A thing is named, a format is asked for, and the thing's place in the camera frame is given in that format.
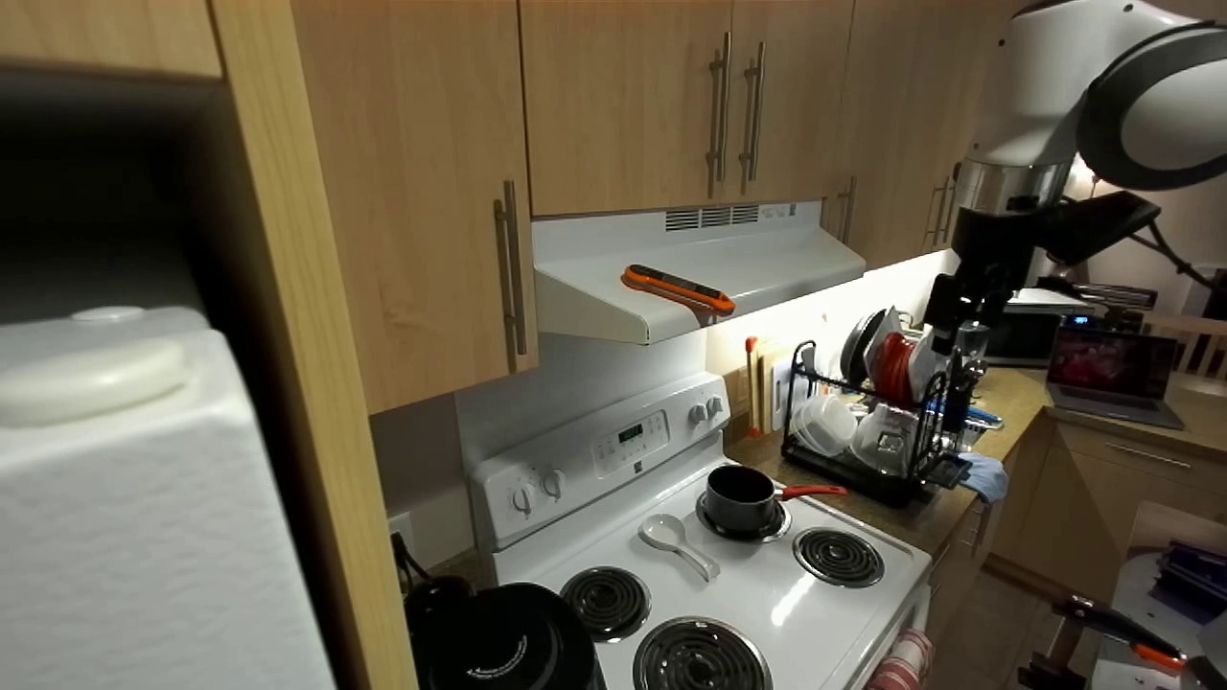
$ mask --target white electric stove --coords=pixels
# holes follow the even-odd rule
[[[787,502],[763,539],[717,536],[694,508],[721,465],[726,382],[689,374],[474,465],[478,536],[500,582],[563,592],[608,690],[864,687],[928,605],[928,555],[824,502]],[[680,518],[689,555],[652,546]]]

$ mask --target range hood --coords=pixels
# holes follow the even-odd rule
[[[689,231],[667,231],[680,222],[664,212],[534,222],[540,332],[654,343],[703,329],[689,306],[625,287],[630,265],[717,287],[735,315],[864,277],[868,260],[815,218],[815,201],[772,201]]]

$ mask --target stove control panel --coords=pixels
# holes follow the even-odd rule
[[[575,419],[478,465],[474,486],[494,546],[717,442],[727,420],[721,374],[694,374]]]

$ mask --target stove burner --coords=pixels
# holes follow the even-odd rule
[[[649,592],[636,576],[622,567],[592,567],[569,577],[563,603],[578,613],[592,641],[613,641],[641,629]]]
[[[636,646],[636,690],[772,690],[758,651],[703,615],[654,624]]]
[[[788,508],[782,506],[758,525],[726,525],[703,506],[703,497],[694,502],[694,514],[703,518],[704,530],[712,530],[726,539],[772,539],[788,525]]]
[[[836,586],[870,586],[880,577],[880,555],[851,531],[813,530],[795,550],[804,572]]]

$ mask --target black pot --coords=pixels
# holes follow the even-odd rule
[[[739,465],[721,465],[704,474],[698,518],[727,539],[776,536],[787,522],[782,502],[803,495],[845,495],[836,484],[776,486],[772,474]]]
[[[431,637],[431,690],[606,690],[575,610],[534,582],[447,610]]]

